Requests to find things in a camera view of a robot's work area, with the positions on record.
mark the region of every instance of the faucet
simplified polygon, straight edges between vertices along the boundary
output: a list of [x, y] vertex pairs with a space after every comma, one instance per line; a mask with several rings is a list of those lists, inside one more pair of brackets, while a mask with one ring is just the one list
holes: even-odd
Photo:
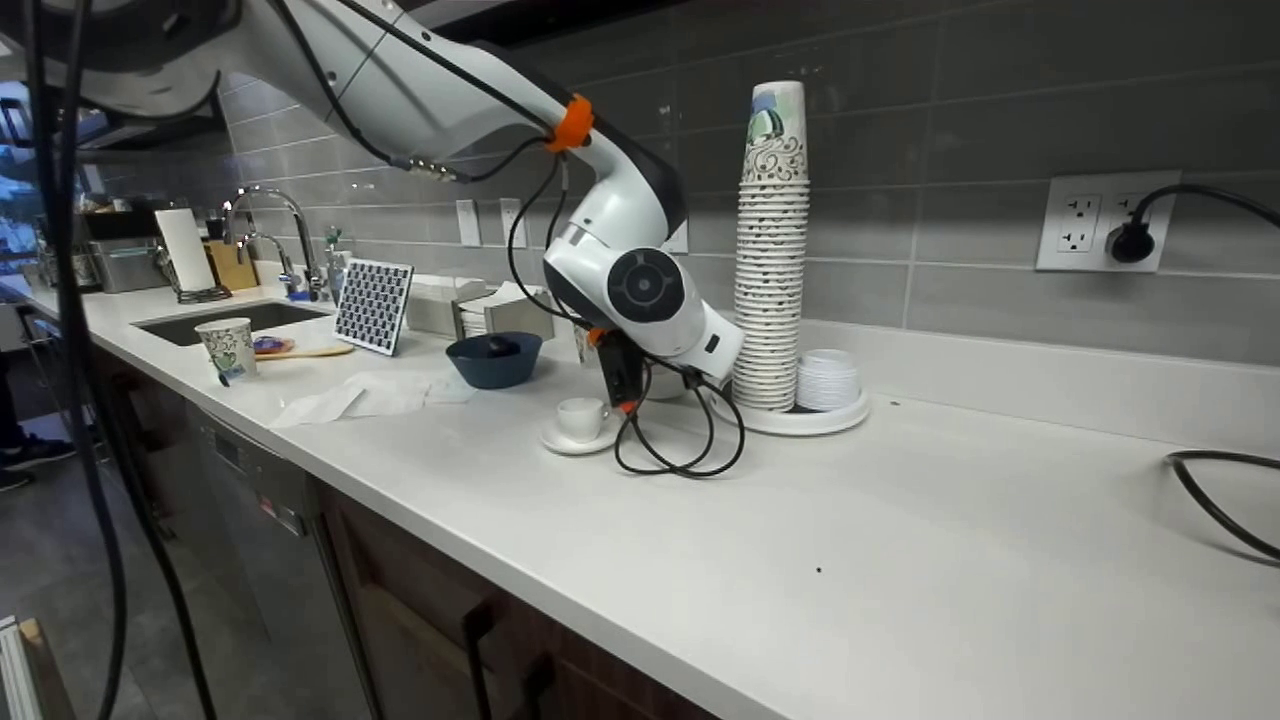
[[312, 287], [317, 298], [327, 298], [327, 281], [322, 281], [322, 272], [320, 272], [320, 262], [317, 262], [303, 207], [299, 207], [282, 186], [276, 186], [276, 185], [238, 185], [233, 207], [234, 207], [234, 214], [244, 214], [244, 220], [252, 220], [247, 207], [244, 207], [247, 195], [276, 195], [276, 198], [287, 207], [291, 228], [294, 228], [294, 243], [303, 247], [303, 262], [309, 262], [309, 267], [303, 267], [303, 281], [309, 281], [309, 287]]

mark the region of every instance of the counter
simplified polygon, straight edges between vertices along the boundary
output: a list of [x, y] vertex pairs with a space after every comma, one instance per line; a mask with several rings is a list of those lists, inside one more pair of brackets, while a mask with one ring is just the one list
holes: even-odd
[[[203, 306], [88, 296], [100, 348], [714, 716], [1280, 709], [1280, 573], [1226, 556], [1160, 467], [1180, 442], [1277, 454], [1272, 366], [808, 326], [862, 359], [862, 428], [753, 434], [719, 478], [634, 478], [612, 454], [539, 446], [552, 405], [601, 386], [568, 350], [515, 391], [458, 386], [419, 336], [401, 359], [267, 364], [219, 386], [203, 348], [134, 326], [181, 312]], [[1049, 386], [1034, 366], [1070, 370]], [[273, 428], [281, 405], [346, 370], [428, 374], [428, 409]]]

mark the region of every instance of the sink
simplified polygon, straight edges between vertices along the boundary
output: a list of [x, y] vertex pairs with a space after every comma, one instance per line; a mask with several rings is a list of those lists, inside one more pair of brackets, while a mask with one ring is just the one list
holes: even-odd
[[260, 333], [260, 326], [317, 319], [327, 312], [299, 306], [299, 305], [238, 305], [238, 306], [215, 306], [215, 312], [199, 312], [199, 315], [146, 319], [134, 326], [164, 336], [166, 344], [199, 344], [197, 323], [223, 319], [223, 315], [247, 315], [252, 333]]

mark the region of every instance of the blue bowl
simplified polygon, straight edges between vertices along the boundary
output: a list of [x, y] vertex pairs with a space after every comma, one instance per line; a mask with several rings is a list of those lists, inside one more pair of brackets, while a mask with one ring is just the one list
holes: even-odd
[[446, 359], [473, 386], [515, 386], [526, 385], [539, 348], [533, 333], [489, 333], [446, 344]]

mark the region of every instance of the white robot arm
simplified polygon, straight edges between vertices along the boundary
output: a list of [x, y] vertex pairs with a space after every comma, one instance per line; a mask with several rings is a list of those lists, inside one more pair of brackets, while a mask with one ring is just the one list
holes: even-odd
[[[441, 174], [454, 151], [505, 129], [552, 130], [572, 104], [546, 81], [494, 50], [450, 44], [382, 0], [219, 0], [206, 16], [223, 28], [161, 67], [91, 67], [88, 56], [83, 97], [157, 117], [197, 100], [193, 86], [210, 86], [215, 70], [247, 70], [380, 160]], [[685, 224], [670, 169], [601, 125], [568, 151], [596, 170], [596, 185], [545, 254], [554, 298], [647, 357], [722, 380], [741, 357], [741, 326], [659, 250]]]

